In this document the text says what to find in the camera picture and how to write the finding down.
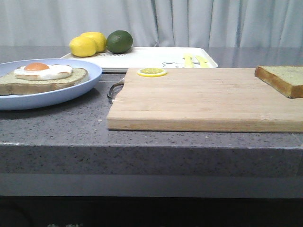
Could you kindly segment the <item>bread slice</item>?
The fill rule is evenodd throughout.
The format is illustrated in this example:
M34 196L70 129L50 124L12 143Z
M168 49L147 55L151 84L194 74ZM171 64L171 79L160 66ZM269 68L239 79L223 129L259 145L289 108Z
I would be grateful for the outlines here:
M255 76L288 98L303 97L302 66L257 66Z
M9 72L0 78L0 94L30 95L63 88L72 87L89 80L89 73L84 68L72 69L71 76L55 80L26 80L16 78L14 72Z

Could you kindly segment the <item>light blue plate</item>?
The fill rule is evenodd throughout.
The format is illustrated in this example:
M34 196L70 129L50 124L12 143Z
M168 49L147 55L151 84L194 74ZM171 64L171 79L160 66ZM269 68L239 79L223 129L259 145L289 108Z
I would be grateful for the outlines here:
M75 59L31 59L23 61L13 61L2 63L0 65L0 75L13 71L19 66L26 66L29 63L42 62L53 65L70 65L73 68L84 68L88 71L89 80L72 87L49 91L44 93L30 94L30 95L9 95L0 97L0 109L7 110L27 110L39 107L45 107L63 103L75 99L87 92L89 92L100 80L102 76L102 68L94 63L75 60Z

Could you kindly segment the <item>fried egg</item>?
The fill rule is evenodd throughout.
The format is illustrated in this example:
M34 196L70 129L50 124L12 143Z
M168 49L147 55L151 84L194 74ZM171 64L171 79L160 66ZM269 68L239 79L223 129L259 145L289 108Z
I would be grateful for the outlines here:
M31 81L64 79L71 75L72 67L69 65L47 65L40 62L30 63L14 70L14 75L18 79Z

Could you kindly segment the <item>white tray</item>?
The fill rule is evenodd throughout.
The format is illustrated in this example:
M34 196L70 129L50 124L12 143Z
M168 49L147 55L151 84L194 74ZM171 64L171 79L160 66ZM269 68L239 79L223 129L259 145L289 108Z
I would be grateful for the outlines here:
M132 47L123 54L98 53L91 57L76 57L71 53L63 59L76 59L99 65L104 72L125 73L129 68L183 68L184 55L192 56L195 68L202 68L197 56L205 61L205 68L217 68L218 64L202 48L193 47Z

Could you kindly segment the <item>lemon slice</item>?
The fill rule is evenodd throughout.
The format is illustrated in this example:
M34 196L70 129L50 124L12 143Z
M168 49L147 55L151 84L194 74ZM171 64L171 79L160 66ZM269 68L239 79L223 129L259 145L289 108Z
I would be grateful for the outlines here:
M162 68L142 68L137 74L143 77L160 77L166 75L167 71Z

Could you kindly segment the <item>yellow plastic fork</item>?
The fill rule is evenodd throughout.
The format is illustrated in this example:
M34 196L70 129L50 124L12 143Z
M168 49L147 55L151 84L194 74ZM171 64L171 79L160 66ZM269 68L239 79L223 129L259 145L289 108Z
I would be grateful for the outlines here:
M193 64L193 62L192 62L192 58L193 58L193 56L192 56L192 54L190 54L190 53L185 53L185 54L183 55L184 67L185 67L185 68L193 68L193 67L194 67L194 64Z

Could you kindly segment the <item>yellow plastic knife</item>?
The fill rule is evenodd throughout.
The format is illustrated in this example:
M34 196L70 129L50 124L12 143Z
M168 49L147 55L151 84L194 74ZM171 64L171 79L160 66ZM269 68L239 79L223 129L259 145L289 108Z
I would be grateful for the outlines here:
M206 58L200 55L196 55L195 58L198 60L201 68L210 68L210 66L208 65L208 60Z

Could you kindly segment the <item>green lime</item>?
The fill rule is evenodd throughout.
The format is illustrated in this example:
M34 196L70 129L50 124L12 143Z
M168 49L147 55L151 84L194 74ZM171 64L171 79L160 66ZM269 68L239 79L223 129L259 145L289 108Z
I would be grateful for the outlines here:
M112 53L125 53L132 45L133 37L125 30L116 30L107 37L106 47Z

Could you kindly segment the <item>wooden cutting board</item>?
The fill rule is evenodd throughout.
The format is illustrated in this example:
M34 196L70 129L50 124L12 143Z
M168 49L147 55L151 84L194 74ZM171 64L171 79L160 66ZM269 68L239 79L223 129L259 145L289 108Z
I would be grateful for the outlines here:
M255 77L253 68L130 68L107 115L111 130L302 132L303 101Z

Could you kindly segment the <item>rear yellow lemon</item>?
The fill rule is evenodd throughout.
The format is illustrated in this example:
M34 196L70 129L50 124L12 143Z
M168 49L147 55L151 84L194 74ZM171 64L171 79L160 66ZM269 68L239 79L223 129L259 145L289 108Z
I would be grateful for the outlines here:
M92 38L97 44L97 53L106 51L106 37L101 32L85 32L80 36Z

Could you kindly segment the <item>yellow lemon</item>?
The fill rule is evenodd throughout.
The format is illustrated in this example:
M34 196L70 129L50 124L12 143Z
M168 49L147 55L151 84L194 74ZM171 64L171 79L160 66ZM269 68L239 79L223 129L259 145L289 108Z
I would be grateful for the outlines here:
M80 36L92 38L97 44L97 53L106 51L106 37L101 32L85 32Z
M89 37L77 36L69 43L71 53L77 57L90 57L97 53L97 43Z

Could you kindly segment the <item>front yellow lemon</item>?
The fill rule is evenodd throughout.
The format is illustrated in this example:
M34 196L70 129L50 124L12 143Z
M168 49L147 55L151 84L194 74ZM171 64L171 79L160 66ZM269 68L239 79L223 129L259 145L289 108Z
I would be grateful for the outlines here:
M97 43L89 37L77 36L69 43L71 53L77 57L90 57L97 53Z

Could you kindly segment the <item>grey curtain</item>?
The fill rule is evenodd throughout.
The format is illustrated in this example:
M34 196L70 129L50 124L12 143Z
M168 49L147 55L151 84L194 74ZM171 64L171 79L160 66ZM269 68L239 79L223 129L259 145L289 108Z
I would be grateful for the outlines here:
M84 32L128 31L135 46L303 45L300 0L3 0L2 46L67 46Z

